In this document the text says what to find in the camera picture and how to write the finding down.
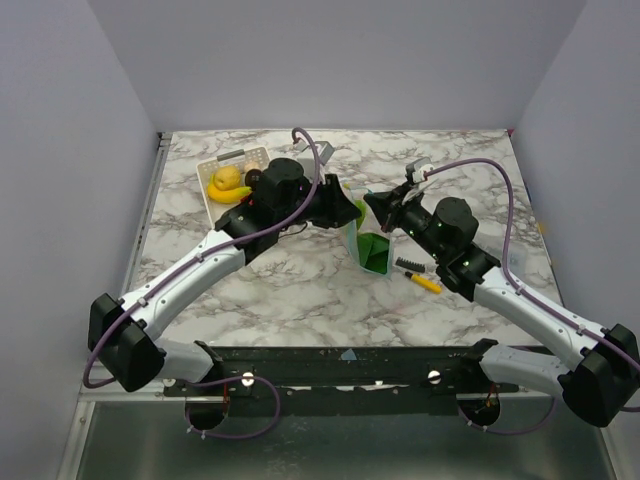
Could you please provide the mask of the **green toy leaf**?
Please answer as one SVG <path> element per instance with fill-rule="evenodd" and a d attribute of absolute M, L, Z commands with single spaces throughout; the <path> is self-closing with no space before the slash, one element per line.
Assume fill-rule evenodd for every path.
<path fill-rule="evenodd" d="M 356 219 L 356 229 L 359 230 L 366 220 L 368 206 L 363 200 L 356 200 L 355 205 L 360 212 L 360 216 Z"/>
<path fill-rule="evenodd" d="M 372 273 L 388 272 L 390 242 L 379 234 L 367 232 L 356 236 L 359 265 Z"/>

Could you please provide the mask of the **clear zip top bag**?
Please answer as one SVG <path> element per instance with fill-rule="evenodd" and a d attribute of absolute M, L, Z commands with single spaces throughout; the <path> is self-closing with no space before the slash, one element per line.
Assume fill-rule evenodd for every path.
<path fill-rule="evenodd" d="M 389 277 L 393 260 L 393 244 L 388 233 L 384 233 L 371 210 L 364 201 L 370 193 L 365 187 L 344 183 L 347 197 L 354 203 L 360 216 L 342 229 L 347 252 L 356 265 L 372 275 Z"/>

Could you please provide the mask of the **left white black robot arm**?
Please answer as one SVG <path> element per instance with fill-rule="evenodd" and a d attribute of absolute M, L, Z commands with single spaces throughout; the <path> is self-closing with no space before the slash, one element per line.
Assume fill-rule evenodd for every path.
<path fill-rule="evenodd" d="M 336 175 L 307 177 L 292 159 L 271 161 L 250 191 L 172 267 L 119 299 L 104 293 L 93 301 L 90 359 L 100 361 L 127 392 L 168 377 L 187 381 L 201 395 L 214 393 L 222 372 L 213 351 L 201 342 L 161 344 L 163 331 L 211 286 L 274 246 L 286 227 L 337 229 L 359 215 Z"/>

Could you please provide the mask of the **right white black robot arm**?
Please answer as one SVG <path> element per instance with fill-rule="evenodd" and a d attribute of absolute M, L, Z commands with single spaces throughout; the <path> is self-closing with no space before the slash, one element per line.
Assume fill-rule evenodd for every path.
<path fill-rule="evenodd" d="M 607 329 L 559 306 L 504 268 L 474 237 L 478 221 L 466 201 L 447 197 L 433 212 L 422 198 L 404 198 L 405 189 L 368 193 L 381 229 L 405 232 L 436 262 L 450 291 L 492 310 L 548 350 L 520 353 L 491 342 L 479 357 L 464 362 L 460 379 L 480 392 L 494 382 L 511 383 L 561 398 L 581 420 L 606 427 L 639 389 L 639 348 L 635 334 L 621 324 Z"/>

